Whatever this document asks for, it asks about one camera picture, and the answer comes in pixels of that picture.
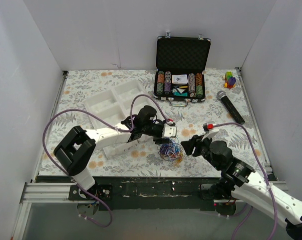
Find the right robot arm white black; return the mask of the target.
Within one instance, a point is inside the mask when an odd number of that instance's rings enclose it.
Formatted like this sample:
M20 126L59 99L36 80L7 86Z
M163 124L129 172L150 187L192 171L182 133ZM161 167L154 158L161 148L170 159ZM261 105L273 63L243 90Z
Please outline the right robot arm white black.
M187 155L202 156L221 172L220 182L213 187L221 198L246 202L277 220L292 239L302 240L302 201L267 183L253 167L234 157L224 141L194 135L181 145Z

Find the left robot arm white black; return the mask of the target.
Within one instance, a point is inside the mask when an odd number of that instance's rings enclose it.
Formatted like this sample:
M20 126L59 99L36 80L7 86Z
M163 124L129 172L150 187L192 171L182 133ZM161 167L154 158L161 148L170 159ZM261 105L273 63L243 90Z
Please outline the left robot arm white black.
M96 149L126 144L138 140L143 135L153 137L155 144L166 144L176 137L177 128L172 120L155 119L157 111L150 105L141 108L115 126L100 129L73 127L54 149L54 155L80 187L80 194L92 200L97 194L96 182L87 168L92 153Z

